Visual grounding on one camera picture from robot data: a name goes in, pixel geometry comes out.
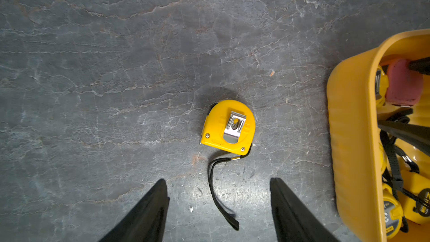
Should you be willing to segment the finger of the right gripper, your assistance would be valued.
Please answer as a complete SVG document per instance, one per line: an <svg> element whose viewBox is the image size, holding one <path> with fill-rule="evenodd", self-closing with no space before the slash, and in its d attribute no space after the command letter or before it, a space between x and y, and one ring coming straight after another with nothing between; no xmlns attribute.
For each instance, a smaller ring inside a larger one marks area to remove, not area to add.
<svg viewBox="0 0 430 242"><path fill-rule="evenodd" d="M429 127L391 121L378 121L377 125L382 131L409 143L427 156L430 155Z"/></svg>
<svg viewBox="0 0 430 242"><path fill-rule="evenodd" d="M411 71L416 71L422 75L430 75L430 57L410 61L408 68Z"/></svg>

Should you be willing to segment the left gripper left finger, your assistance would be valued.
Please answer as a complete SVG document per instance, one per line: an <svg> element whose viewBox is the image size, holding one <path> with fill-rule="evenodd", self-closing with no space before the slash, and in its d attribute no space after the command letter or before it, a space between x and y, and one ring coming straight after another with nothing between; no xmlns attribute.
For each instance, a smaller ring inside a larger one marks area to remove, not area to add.
<svg viewBox="0 0 430 242"><path fill-rule="evenodd" d="M102 242L161 242L169 202L166 181L160 179L122 221L100 240Z"/></svg>

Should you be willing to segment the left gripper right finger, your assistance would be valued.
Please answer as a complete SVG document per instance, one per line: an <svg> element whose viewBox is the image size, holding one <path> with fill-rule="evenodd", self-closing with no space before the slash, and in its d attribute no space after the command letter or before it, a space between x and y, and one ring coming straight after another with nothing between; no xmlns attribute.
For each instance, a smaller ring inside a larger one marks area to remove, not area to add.
<svg viewBox="0 0 430 242"><path fill-rule="evenodd" d="M272 216L279 242L336 242L329 232L280 178L271 178Z"/></svg>

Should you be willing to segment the pink tape measure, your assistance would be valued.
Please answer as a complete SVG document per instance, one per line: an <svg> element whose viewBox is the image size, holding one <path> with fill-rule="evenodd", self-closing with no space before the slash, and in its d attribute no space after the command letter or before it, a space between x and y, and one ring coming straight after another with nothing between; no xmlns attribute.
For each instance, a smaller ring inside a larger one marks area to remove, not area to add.
<svg viewBox="0 0 430 242"><path fill-rule="evenodd" d="M423 75L409 69L411 60L399 58L389 60L386 75L389 87L385 94L386 101L397 106L417 104L423 93Z"/></svg>

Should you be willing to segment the yellow storage tray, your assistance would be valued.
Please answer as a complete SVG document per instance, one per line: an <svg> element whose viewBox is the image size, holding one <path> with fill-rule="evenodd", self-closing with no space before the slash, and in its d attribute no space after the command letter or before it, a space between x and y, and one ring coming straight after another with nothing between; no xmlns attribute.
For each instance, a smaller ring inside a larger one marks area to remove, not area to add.
<svg viewBox="0 0 430 242"><path fill-rule="evenodd" d="M345 59L328 79L337 209L343 222L363 242L386 241L377 121L393 114L396 108L376 106L377 66L384 60L416 60L429 54L429 30L402 32L374 49Z"/></svg>

